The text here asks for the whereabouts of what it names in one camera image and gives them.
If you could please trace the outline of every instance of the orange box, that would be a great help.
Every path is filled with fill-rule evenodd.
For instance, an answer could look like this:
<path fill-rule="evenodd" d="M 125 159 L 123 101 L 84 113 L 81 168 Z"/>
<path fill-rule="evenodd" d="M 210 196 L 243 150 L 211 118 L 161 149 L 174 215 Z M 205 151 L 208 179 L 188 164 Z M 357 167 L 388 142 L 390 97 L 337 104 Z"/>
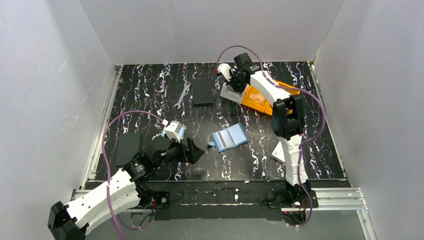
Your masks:
<path fill-rule="evenodd" d="M 294 88 L 294 86 L 285 84 L 280 81 L 276 81 L 281 87 Z M 292 95 L 300 94 L 301 91 L 298 90 L 286 90 Z M 241 104 L 249 108 L 258 110 L 261 113 L 268 115 L 273 114 L 273 106 L 270 105 L 270 102 L 262 95 L 256 88 L 249 86 L 244 94 L 244 98 L 241 101 Z"/>

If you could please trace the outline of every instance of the marble pattern surface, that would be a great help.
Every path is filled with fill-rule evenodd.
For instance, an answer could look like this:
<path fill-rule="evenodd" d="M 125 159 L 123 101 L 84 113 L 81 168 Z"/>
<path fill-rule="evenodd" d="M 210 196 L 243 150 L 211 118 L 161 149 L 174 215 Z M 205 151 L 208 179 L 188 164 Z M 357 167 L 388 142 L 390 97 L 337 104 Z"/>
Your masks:
<path fill-rule="evenodd" d="M 281 82 L 306 89 L 316 94 L 307 62 L 267 62 L 270 75 Z M 193 89 L 183 98 L 181 108 L 175 109 L 185 81 L 208 79 L 214 83 L 213 106 L 193 107 Z M 175 63 L 124 65 L 113 104 L 111 119 L 129 110 L 144 110 L 168 121 L 176 120 L 187 126 L 185 135 L 193 137 L 206 153 L 195 164 L 173 162 L 162 166 L 152 180 L 282 180 L 285 165 L 271 158 L 277 145 L 272 132 L 271 116 L 221 98 L 224 77 L 217 77 L 214 63 Z M 317 134 L 321 126 L 318 104 L 304 96 L 305 131 L 303 139 Z M 218 153 L 207 148 L 211 133 L 241 123 L 250 142 Z M 120 134 L 142 133 L 151 141 L 162 131 L 162 126 L 147 115 L 127 115 L 115 123 L 106 138 L 106 151 L 112 166 L 117 156 L 117 138 Z M 310 179 L 345 178 L 328 128 L 315 142 L 303 147 L 305 169 Z M 107 176 L 104 158 L 100 159 L 96 180 Z"/>

